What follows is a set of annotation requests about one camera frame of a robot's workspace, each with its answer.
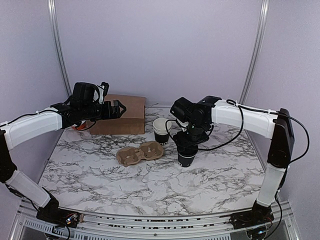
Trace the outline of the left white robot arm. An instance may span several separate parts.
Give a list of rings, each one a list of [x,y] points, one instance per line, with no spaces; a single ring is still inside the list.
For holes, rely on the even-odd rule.
[[[66,101],[35,113],[24,114],[0,125],[0,181],[10,192],[32,201],[38,207],[37,218],[58,223],[69,213],[59,208],[58,200],[43,187],[18,170],[10,150],[43,134],[79,127],[85,121],[119,119],[127,108],[119,101],[106,101],[109,84],[77,82]]]

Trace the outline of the single black paper cup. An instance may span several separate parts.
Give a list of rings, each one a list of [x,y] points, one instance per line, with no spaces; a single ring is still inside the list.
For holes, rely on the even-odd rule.
[[[178,160],[178,163],[179,163],[179,165],[181,167],[187,168],[192,164],[192,162],[194,161],[195,156],[196,155],[191,156],[191,157],[184,157],[184,156],[178,154],[177,155],[177,160]]]

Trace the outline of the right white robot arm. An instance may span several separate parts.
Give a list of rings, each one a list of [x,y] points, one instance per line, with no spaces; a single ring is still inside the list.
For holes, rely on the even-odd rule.
[[[208,132],[214,125],[235,127],[270,141],[264,179],[252,209],[234,214],[232,220],[258,224],[273,219],[271,204],[285,179],[295,143],[290,113],[285,108],[279,111],[251,108],[210,95],[199,102],[181,97],[173,103],[170,113],[181,123],[181,130],[172,140],[177,147],[178,163],[185,168],[201,151],[200,144],[209,140]]]

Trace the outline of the orange object behind left arm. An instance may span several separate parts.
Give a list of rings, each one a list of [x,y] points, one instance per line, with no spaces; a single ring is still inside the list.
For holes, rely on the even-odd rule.
[[[72,128],[74,130],[80,131],[80,130],[84,130],[87,127],[87,122],[86,121],[82,121],[81,124],[79,126],[72,126]]]

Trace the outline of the black plastic cup lid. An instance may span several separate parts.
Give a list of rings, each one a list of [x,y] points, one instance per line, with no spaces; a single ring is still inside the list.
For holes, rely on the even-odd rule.
[[[195,156],[198,152],[199,148],[197,145],[192,145],[189,147],[183,147],[183,146],[178,146],[177,147],[177,152],[178,154],[180,154],[181,156],[184,157],[192,157]]]

